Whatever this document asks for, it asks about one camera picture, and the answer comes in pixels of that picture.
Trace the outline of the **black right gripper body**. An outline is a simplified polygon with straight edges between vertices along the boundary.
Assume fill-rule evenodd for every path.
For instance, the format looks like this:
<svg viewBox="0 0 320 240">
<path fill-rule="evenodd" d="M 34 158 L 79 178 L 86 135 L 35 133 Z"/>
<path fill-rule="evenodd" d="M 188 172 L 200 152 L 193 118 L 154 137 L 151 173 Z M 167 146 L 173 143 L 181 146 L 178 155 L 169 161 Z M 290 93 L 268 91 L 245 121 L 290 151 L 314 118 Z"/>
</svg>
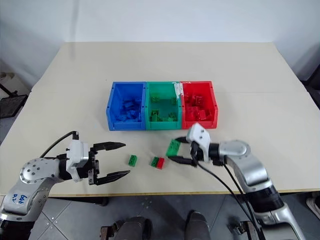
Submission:
<svg viewBox="0 0 320 240">
<path fill-rule="evenodd" d="M 199 150 L 199 144 L 193 141 L 190 145 L 190 155 L 191 155 L 191 165 L 197 166 L 198 165 L 198 150 Z"/>
</svg>

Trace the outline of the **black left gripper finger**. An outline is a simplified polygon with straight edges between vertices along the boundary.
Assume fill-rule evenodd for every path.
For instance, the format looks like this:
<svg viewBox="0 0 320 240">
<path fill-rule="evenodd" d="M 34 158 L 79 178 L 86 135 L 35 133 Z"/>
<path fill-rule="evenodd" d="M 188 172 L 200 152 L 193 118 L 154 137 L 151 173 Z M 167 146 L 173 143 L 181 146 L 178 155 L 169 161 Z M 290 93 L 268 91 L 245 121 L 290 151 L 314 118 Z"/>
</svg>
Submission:
<svg viewBox="0 0 320 240">
<path fill-rule="evenodd" d="M 92 147 L 92 152 L 97 153 L 98 151 L 111 151 L 111 150 L 116 150 L 122 147 L 125 147 L 126 144 L 122 142 L 100 142 L 100 143 L 95 143 Z"/>
<path fill-rule="evenodd" d="M 126 176 L 130 172 L 131 172 L 130 170 L 124 170 L 124 171 L 117 171 L 117 172 L 109 173 L 105 177 L 97 178 L 96 185 L 99 186 L 99 185 L 104 185 L 104 184 L 115 182 L 115 181 L 123 178 L 124 176 Z"/>
</svg>

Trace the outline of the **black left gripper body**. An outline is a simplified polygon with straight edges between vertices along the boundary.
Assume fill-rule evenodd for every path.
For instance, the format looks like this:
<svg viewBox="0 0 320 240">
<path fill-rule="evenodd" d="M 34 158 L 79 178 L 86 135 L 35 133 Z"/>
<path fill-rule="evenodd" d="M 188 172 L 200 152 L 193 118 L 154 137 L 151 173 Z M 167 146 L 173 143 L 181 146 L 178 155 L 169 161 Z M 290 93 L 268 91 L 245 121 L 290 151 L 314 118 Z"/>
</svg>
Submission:
<svg viewBox="0 0 320 240">
<path fill-rule="evenodd" d="M 98 147 L 91 147 L 88 153 L 88 183 L 89 185 L 99 185 L 98 174 L 100 173 L 99 161 L 96 159 L 100 149 Z"/>
</svg>

